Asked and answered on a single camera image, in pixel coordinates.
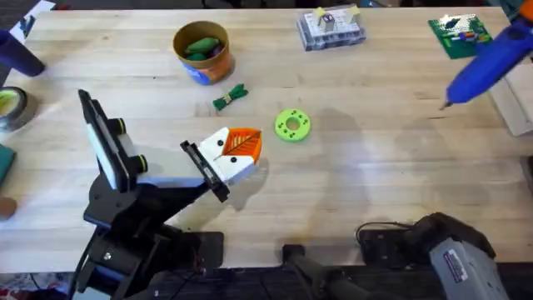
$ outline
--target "circuit board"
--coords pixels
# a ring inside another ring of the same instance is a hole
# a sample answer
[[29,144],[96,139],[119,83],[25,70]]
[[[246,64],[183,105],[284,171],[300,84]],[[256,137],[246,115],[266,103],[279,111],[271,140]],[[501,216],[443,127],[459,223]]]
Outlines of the circuit board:
[[[473,57],[479,48],[492,42],[491,35],[475,14],[445,15],[427,22],[451,59]],[[461,40],[456,37],[460,33],[474,33],[479,38],[474,41]]]

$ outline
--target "label sticker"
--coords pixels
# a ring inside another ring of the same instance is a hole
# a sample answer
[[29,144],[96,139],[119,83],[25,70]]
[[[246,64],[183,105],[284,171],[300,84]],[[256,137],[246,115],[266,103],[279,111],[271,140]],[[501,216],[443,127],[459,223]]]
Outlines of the label sticker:
[[468,274],[466,274],[465,267],[463,267],[463,263],[459,259],[456,250],[450,249],[444,252],[442,256],[444,257],[444,260],[450,269],[451,276],[456,283],[462,283],[468,279]]

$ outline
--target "tape roll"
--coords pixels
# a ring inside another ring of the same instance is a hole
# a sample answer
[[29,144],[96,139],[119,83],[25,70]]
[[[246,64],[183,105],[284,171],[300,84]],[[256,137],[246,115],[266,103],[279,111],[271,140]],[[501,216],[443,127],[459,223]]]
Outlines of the tape roll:
[[0,87],[0,131],[11,132],[28,123],[37,100],[18,87]]

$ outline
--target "glue gun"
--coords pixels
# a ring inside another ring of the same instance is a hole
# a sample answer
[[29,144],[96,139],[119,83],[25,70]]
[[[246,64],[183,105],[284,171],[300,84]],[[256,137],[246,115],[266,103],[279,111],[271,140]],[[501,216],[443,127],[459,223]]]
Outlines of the glue gun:
[[504,77],[533,49],[533,0],[521,6],[521,15],[484,47],[451,82],[446,103],[467,103]]

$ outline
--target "blue object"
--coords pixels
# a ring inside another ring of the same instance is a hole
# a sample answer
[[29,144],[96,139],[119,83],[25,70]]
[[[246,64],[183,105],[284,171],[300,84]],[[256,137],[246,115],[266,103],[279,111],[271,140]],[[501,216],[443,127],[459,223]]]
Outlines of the blue object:
[[0,145],[0,185],[3,183],[7,171],[9,171],[12,166],[15,154],[16,153],[11,148]]
[[451,82],[446,91],[448,104],[467,103],[505,76],[533,49],[532,28],[519,17],[484,47]]
[[44,64],[6,30],[0,30],[0,63],[29,77],[44,71]]

